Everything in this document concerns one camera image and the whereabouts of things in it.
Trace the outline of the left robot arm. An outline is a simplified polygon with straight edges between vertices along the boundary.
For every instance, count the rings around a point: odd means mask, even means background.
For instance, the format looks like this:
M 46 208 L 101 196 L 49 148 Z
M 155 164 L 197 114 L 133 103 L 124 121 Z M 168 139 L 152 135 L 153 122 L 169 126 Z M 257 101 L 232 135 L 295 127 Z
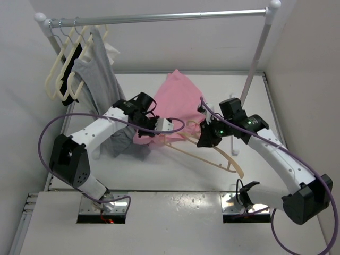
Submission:
M 143 159 L 149 154 L 146 146 L 133 143 L 134 126 L 154 128 L 157 119 L 147 118 L 155 101 L 141 92 L 126 101 L 121 99 L 102 116 L 82 130 L 59 135 L 53 146 L 49 168 L 66 184 L 79 189 L 95 200 L 102 200 L 108 189 L 91 173 L 89 157 L 101 145 L 113 156 L 129 154 Z

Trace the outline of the beige plastic hanger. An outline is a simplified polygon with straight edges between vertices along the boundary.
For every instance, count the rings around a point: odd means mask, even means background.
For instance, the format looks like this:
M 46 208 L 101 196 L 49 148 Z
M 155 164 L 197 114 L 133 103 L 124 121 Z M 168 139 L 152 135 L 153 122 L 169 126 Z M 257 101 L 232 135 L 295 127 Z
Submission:
M 182 138 L 182 145 L 186 147 L 174 146 L 168 137 L 164 135 L 161 139 L 163 145 L 174 149 L 191 158 L 200 160 L 210 166 L 222 169 L 226 172 L 237 174 L 239 178 L 244 178 L 244 171 L 236 160 L 218 146 L 211 148 L 198 148 L 197 144 L 201 135 L 201 127 L 194 120 L 187 121 L 187 126 L 192 128 L 190 131 L 180 131 L 177 134 Z

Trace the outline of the pink t shirt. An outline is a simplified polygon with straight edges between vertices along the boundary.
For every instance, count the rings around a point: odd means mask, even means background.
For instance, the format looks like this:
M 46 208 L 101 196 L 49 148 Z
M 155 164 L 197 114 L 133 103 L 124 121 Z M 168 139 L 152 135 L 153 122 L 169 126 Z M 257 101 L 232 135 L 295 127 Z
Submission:
M 201 97 L 203 94 L 196 85 L 187 76 L 175 70 L 167 75 L 154 96 L 157 103 L 154 114 L 162 118 L 174 117 L 183 120 L 183 133 L 199 133 L 199 123 L 205 119 L 205 115 L 197 111 Z

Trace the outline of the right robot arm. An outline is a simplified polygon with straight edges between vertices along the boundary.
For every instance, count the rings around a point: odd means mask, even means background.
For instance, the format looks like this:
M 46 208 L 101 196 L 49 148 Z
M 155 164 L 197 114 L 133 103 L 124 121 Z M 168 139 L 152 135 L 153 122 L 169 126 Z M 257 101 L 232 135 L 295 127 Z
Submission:
M 199 104 L 197 110 L 205 115 L 205 119 L 200 123 L 197 146 L 214 147 L 223 137 L 240 139 L 256 151 L 286 185 L 285 190 L 270 188 L 258 181 L 244 185 L 236 195 L 243 207 L 263 203 L 285 212 L 290 220 L 302 225 L 329 206 L 333 181 L 327 174 L 317 176 L 295 159 L 263 118 L 257 114 L 247 116 L 238 98 L 227 99 L 219 106 L 222 116 L 204 101 Z

